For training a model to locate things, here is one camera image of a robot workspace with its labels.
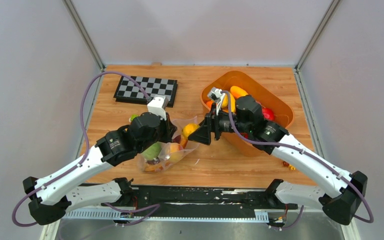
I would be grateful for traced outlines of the orange plastic basket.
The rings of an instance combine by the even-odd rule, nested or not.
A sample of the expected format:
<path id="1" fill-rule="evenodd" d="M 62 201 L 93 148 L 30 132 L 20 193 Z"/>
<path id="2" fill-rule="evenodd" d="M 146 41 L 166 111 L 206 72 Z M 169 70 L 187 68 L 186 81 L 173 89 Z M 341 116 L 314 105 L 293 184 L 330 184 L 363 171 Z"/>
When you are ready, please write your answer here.
<path id="1" fill-rule="evenodd" d="M 245 90 L 254 97 L 263 107 L 268 108 L 274 113 L 274 121 L 284 128 L 289 128 L 294 122 L 294 112 L 286 102 L 277 97 L 270 90 L 258 83 L 244 72 L 233 70 L 221 75 L 219 78 L 209 83 L 200 93 L 200 101 L 203 105 L 203 112 L 209 112 L 210 108 L 206 105 L 210 99 L 207 94 L 215 87 L 229 91 L 232 86 L 237 86 Z M 245 157 L 258 157 L 264 152 L 253 147 L 240 139 L 235 133 L 223 133 L 222 139 L 228 141 Z"/>

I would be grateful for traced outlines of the red toy apple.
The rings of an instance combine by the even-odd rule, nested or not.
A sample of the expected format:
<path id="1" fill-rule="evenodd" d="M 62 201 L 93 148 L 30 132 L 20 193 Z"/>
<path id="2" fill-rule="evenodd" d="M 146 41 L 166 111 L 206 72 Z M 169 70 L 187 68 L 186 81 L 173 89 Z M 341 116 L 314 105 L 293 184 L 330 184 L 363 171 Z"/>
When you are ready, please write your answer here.
<path id="1" fill-rule="evenodd" d="M 262 109 L 262 114 L 263 114 L 264 118 L 269 120 L 269 121 L 274 121 L 276 119 L 274 112 L 270 108 L 264 107 Z"/>

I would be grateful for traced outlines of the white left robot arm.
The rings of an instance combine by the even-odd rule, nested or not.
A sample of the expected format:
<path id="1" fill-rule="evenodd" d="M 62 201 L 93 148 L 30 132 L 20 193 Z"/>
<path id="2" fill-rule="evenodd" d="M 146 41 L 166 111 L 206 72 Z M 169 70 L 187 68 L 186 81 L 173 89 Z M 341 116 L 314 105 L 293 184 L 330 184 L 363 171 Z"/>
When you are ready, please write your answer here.
<path id="1" fill-rule="evenodd" d="M 144 112 L 130 124 L 108 132 L 81 158 L 57 172 L 43 178 L 26 178 L 23 187 L 30 199 L 30 215 L 43 226 L 61 219 L 68 212 L 94 204 L 129 206 L 133 201 L 133 190 L 127 178 L 91 186 L 84 186 L 84 182 L 134 159 L 157 142 L 171 142 L 176 131 L 169 116 L 162 118 Z"/>

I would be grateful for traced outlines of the green toy cabbage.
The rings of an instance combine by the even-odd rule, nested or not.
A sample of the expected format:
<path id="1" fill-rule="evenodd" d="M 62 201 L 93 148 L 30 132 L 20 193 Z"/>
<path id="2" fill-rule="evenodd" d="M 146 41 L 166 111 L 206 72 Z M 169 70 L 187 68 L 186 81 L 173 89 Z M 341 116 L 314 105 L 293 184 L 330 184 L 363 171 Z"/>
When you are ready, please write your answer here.
<path id="1" fill-rule="evenodd" d="M 160 152 L 162 150 L 162 146 L 159 142 L 156 142 L 152 144 L 150 147 L 148 147 L 146 150 L 144 150 L 141 153 L 141 156 L 146 160 L 146 161 L 153 161 L 156 159 Z"/>

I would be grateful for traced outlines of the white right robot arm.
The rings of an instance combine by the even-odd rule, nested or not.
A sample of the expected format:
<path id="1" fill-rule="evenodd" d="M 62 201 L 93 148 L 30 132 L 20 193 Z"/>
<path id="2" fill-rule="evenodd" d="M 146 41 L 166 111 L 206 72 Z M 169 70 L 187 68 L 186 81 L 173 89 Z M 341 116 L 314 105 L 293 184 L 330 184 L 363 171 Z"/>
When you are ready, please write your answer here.
<path id="1" fill-rule="evenodd" d="M 368 177 L 360 171 L 350 173 L 305 147 L 284 127 L 266 119 L 262 106 L 251 95 L 236 100 L 235 113 L 225 112 L 219 103 L 213 103 L 188 140 L 209 145 L 212 136 L 218 140 L 222 133 L 237 134 L 254 148 L 291 164 L 317 184 L 311 187 L 275 179 L 265 195 L 270 208 L 298 204 L 322 210 L 341 225 L 349 225 L 353 218 L 374 222 L 365 199 Z"/>

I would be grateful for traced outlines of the orange toy sausage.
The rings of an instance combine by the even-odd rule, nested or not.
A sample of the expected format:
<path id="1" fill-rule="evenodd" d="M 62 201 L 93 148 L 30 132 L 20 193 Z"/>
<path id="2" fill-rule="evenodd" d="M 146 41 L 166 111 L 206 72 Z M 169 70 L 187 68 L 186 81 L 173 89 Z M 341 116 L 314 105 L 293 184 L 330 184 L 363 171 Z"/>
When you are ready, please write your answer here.
<path id="1" fill-rule="evenodd" d="M 178 143 L 183 147 L 183 157 L 186 155 L 186 145 L 188 143 L 188 140 L 183 135 L 177 135 L 172 142 L 159 142 L 161 144 L 162 150 L 159 153 L 158 157 L 155 158 L 152 161 L 146 161 L 140 154 L 140 156 L 143 159 L 143 171 L 144 172 L 160 172 L 168 167 L 174 165 L 174 163 L 169 162 L 165 159 L 165 156 L 167 154 L 167 148 L 170 145 L 170 143 Z"/>

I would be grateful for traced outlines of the clear zip top bag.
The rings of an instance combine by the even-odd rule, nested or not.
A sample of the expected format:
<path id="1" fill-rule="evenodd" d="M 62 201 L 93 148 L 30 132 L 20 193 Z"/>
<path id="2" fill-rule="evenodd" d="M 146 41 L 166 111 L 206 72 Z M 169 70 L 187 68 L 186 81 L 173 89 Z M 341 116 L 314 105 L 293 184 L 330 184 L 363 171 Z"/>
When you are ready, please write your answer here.
<path id="1" fill-rule="evenodd" d="M 190 119 L 174 119 L 172 123 L 177 131 L 171 142 L 156 142 L 138 155 L 137 166 L 142 172 L 158 173 L 168 170 L 198 148 L 198 143 L 187 140 L 183 135 L 184 127 L 198 123 L 196 116 Z"/>

